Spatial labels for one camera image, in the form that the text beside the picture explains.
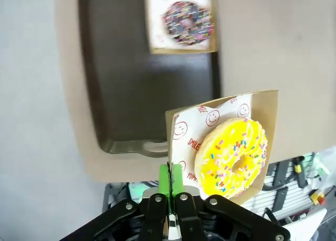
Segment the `cardboard box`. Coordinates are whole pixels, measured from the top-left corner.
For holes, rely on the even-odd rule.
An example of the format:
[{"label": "cardboard box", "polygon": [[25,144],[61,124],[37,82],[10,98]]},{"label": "cardboard box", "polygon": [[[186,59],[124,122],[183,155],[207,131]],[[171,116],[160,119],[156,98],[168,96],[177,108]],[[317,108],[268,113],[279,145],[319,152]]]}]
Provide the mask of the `cardboard box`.
[{"label": "cardboard box", "polygon": [[[268,140],[268,148],[267,148],[266,164],[261,170],[261,173],[254,180],[253,184],[247,190],[245,190],[240,196],[233,197],[230,199],[231,201],[239,205],[246,202],[254,195],[256,195],[258,192],[261,191],[263,187],[268,164],[271,160],[271,151],[272,151],[273,139],[274,139],[274,134],[275,134],[275,126],[276,126],[277,111],[278,111],[278,91],[277,90],[264,90],[264,91],[256,91],[256,92],[250,92],[250,93],[245,93],[245,94],[252,94],[251,118],[253,120],[259,121],[259,123],[265,129],[266,134],[267,134],[267,140]],[[181,112],[186,111],[190,108],[198,107],[198,106],[216,108],[236,96],[239,96],[239,95],[220,98],[220,99],[212,100],[212,101],[205,102],[202,104],[198,104],[193,107],[180,108],[180,109],[175,109],[175,110],[166,112],[167,140],[169,144],[169,162],[172,163],[172,140],[173,140],[173,134],[174,134],[174,126],[175,126],[176,119]]]},{"label": "cardboard box", "polygon": [[146,26],[147,26],[147,37],[149,43],[149,49],[152,54],[199,54],[199,53],[211,53],[217,51],[217,43],[218,43],[218,11],[217,11],[217,0],[211,0],[211,14],[212,14],[212,22],[214,23],[214,32],[209,38],[209,47],[207,49],[167,49],[167,48],[156,48],[152,45],[153,37],[150,35],[151,24],[150,24],[150,0],[145,0],[146,5]]}]

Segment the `yellow frosted donut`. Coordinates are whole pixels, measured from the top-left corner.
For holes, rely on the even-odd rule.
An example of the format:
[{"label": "yellow frosted donut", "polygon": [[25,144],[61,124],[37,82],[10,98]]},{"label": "yellow frosted donut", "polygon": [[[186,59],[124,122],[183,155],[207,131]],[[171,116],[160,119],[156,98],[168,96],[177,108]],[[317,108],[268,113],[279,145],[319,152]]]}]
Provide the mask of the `yellow frosted donut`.
[{"label": "yellow frosted donut", "polygon": [[267,139],[258,121],[229,119],[207,135],[196,153],[195,174],[207,195],[239,195],[266,161]]}]

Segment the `baking tray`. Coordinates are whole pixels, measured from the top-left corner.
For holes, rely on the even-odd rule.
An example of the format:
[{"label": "baking tray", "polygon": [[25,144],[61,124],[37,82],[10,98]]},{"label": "baking tray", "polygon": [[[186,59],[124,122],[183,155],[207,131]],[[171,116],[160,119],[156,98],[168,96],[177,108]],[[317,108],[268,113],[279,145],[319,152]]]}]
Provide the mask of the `baking tray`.
[{"label": "baking tray", "polygon": [[100,147],[166,157],[165,112],[220,97],[218,53],[150,54],[144,0],[78,0],[78,6]]}]

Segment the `bolt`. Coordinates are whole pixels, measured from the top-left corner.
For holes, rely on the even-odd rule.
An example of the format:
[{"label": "bolt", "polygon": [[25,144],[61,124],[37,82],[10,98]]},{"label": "bolt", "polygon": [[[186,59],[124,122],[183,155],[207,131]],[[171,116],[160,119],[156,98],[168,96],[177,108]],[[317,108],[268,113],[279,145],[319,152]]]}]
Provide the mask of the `bolt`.
[{"label": "bolt", "polygon": [[281,234],[278,234],[278,235],[275,237],[275,240],[276,240],[276,241],[284,241],[285,238],[284,238],[284,236],[282,236]]},{"label": "bolt", "polygon": [[210,199],[210,204],[211,205],[216,205],[217,204],[217,200],[214,199],[214,198]]},{"label": "bolt", "polygon": [[156,202],[160,202],[160,201],[162,201],[162,198],[161,198],[160,196],[157,196],[157,197],[155,198],[155,201],[156,201]]},{"label": "bolt", "polygon": [[133,208],[132,204],[126,204],[126,209],[127,209],[127,210],[130,210],[130,209],[132,209],[132,208]]},{"label": "bolt", "polygon": [[183,195],[180,196],[180,199],[185,201],[185,200],[188,199],[188,196],[186,194],[183,194]]}]

